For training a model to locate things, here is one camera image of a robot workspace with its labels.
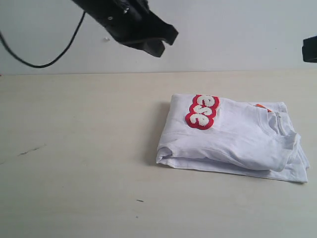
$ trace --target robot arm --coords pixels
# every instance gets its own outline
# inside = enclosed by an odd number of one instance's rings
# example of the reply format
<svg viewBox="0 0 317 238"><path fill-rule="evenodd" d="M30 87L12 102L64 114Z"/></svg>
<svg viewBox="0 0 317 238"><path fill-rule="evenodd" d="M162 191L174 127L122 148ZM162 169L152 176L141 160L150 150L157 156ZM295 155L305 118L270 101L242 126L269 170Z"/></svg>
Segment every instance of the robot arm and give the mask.
<svg viewBox="0 0 317 238"><path fill-rule="evenodd" d="M120 44L161 57L177 30L150 11L147 0L73 0Z"/></svg>

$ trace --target folded clothing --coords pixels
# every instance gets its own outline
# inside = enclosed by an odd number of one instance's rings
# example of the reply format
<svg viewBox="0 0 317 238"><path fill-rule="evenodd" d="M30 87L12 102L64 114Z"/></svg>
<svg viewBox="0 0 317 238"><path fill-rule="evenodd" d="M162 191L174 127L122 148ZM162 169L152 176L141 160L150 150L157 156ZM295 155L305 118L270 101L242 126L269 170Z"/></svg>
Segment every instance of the folded clothing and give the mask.
<svg viewBox="0 0 317 238"><path fill-rule="evenodd" d="M307 182L308 160L284 103L172 96L157 163Z"/></svg>

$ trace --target white table surface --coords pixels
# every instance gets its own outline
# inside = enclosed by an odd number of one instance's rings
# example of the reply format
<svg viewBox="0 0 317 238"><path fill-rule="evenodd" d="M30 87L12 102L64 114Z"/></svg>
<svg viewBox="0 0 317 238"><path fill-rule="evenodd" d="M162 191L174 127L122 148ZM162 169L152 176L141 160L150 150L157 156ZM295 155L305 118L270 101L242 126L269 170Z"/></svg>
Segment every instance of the white table surface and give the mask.
<svg viewBox="0 0 317 238"><path fill-rule="evenodd" d="M2 76L0 237L315 238L316 89L317 70ZM284 101L308 184L156 165L173 93Z"/></svg>

